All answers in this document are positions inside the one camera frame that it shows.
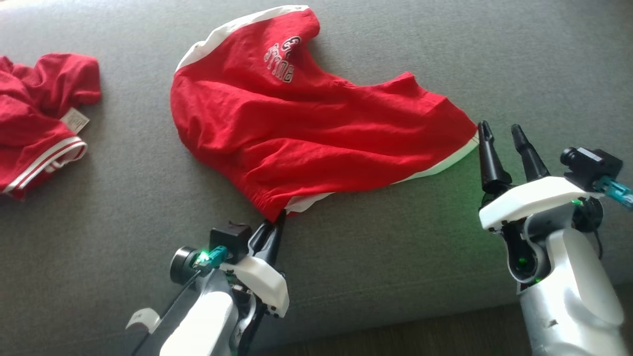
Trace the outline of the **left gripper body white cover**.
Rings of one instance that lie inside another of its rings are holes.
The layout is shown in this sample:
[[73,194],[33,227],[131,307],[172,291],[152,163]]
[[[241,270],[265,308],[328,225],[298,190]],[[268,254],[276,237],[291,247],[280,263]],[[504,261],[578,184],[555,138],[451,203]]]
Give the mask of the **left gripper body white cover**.
[[278,317],[285,317],[290,300],[286,279],[269,263],[246,256],[235,265],[224,262],[220,269],[234,275],[240,284],[260,298]]

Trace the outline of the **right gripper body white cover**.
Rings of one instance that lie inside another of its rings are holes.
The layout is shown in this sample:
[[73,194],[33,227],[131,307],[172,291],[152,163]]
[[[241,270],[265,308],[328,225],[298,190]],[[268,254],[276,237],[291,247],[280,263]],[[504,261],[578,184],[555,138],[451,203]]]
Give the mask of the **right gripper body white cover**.
[[502,222],[519,221],[581,197],[600,199],[602,194],[584,191],[563,177],[544,177],[505,192],[479,210],[479,220],[484,230],[499,230]]

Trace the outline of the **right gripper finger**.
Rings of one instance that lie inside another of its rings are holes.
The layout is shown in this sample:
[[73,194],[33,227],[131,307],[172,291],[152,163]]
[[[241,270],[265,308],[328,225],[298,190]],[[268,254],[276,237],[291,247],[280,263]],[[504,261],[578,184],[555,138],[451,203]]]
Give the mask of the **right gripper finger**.
[[529,142],[521,126],[511,126],[511,135],[516,152],[520,155],[527,182],[551,176],[540,155]]
[[494,147],[494,135],[486,120],[479,122],[478,135],[482,190],[486,193],[504,193],[510,188],[512,178],[503,169]]

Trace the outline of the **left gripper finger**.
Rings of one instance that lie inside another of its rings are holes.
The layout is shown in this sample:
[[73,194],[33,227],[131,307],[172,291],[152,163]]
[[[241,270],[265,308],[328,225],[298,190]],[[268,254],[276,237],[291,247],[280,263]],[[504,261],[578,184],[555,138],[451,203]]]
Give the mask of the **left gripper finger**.
[[266,262],[269,265],[275,265],[280,243],[283,235],[283,228],[287,217],[287,211],[282,210],[272,223],[272,230],[268,236],[266,243]]
[[260,255],[260,258],[266,262],[271,261],[270,253],[267,252],[266,247],[266,243],[271,232],[271,222],[263,222],[260,224],[249,239],[249,256],[255,257],[261,251],[265,251],[262,255]]

